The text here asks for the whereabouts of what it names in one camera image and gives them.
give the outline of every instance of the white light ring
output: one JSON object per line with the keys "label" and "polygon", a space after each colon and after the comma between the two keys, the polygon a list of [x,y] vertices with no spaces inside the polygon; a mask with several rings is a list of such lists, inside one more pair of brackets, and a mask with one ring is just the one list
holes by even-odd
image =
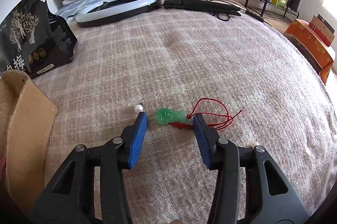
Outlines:
{"label": "white light ring", "polygon": [[127,12],[127,11],[137,9],[137,8],[148,6],[148,5],[154,3],[157,0],[137,0],[137,1],[132,1],[130,3],[125,3],[125,4],[122,4],[122,5],[113,6],[113,7],[107,8],[107,9],[98,10],[98,11],[95,11],[95,12],[92,12],[92,13],[88,13],[90,10],[93,10],[94,8],[103,5],[104,2],[110,3],[112,1],[118,1],[118,0],[103,0],[103,1],[99,1],[99,2],[97,2],[97,3],[95,3],[91,6],[88,6],[88,7],[84,8],[76,16],[76,22],[85,23],[85,22],[88,22],[88,21],[94,21],[94,20],[106,18],[106,17],[109,17],[109,16],[117,15],[117,14],[120,14],[120,13],[124,13],[124,12]]}

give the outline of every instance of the beige blanket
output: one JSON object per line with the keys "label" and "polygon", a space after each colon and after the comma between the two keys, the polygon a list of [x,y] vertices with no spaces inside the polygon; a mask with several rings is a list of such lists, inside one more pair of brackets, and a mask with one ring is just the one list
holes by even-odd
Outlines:
{"label": "beige blanket", "polygon": [[[134,223],[206,223],[217,172],[203,165],[193,131],[161,126],[154,113],[160,107],[190,111],[210,97],[231,114],[243,110],[220,135],[238,146],[263,145],[309,213],[330,189],[336,178],[333,105],[314,69],[270,26],[245,14],[223,22],[207,13],[156,10],[75,35],[74,61],[34,80],[59,107],[46,182],[77,144],[93,147],[119,136],[146,96],[148,132],[138,164],[124,172]],[[211,103],[202,109],[217,110]]]}

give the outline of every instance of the blue rubber pad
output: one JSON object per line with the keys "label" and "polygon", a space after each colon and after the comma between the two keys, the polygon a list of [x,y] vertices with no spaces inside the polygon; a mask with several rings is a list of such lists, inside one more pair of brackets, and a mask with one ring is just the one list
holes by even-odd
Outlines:
{"label": "blue rubber pad", "polygon": [[130,146],[130,157],[128,163],[131,169],[136,165],[139,159],[140,151],[142,150],[143,141],[147,130],[147,122],[148,117],[147,114],[144,113],[144,115],[142,115],[140,122],[138,123],[134,139]]}
{"label": "blue rubber pad", "polygon": [[193,129],[198,142],[201,158],[203,163],[209,169],[211,167],[211,147],[209,146],[205,135],[208,133],[208,127],[201,115],[195,115],[193,117]]}

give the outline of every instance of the brown box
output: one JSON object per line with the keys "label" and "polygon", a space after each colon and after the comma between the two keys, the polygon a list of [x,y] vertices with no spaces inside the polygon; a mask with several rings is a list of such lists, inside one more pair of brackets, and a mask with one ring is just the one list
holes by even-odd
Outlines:
{"label": "brown box", "polygon": [[44,162],[58,108],[26,73],[7,71],[0,79],[0,159],[5,184],[27,216],[43,190]]}
{"label": "brown box", "polygon": [[318,28],[319,31],[321,31],[321,33],[326,37],[326,39],[331,44],[335,38],[335,35],[326,27],[326,25],[316,16],[312,18],[311,22],[316,28]]}

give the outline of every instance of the red string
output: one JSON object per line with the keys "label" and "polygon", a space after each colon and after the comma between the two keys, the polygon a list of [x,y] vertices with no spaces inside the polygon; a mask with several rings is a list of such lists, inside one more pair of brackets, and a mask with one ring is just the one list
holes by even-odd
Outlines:
{"label": "red string", "polygon": [[[215,114],[215,113],[209,113],[209,112],[197,112],[194,113],[195,109],[197,108],[198,104],[203,101],[203,100],[210,100],[210,101],[215,101],[217,103],[220,103],[224,109],[226,110],[226,115],[221,115],[221,114]],[[236,115],[234,116],[230,116],[227,107],[219,100],[216,99],[210,99],[210,98],[201,98],[200,100],[198,100],[198,102],[196,103],[196,105],[194,106],[192,112],[190,114],[187,115],[188,119],[191,119],[194,115],[196,114],[203,114],[203,115],[213,115],[213,116],[221,116],[221,117],[225,117],[227,118],[226,121],[220,122],[220,123],[214,123],[214,124],[207,124],[208,127],[214,127],[217,131],[224,129],[228,126],[231,125],[231,123],[233,122],[233,119],[242,112],[242,110],[240,110]],[[193,130],[193,126],[190,124],[185,124],[185,123],[179,123],[179,122],[172,122],[171,125],[173,125],[176,128],[179,129],[192,129]]]}

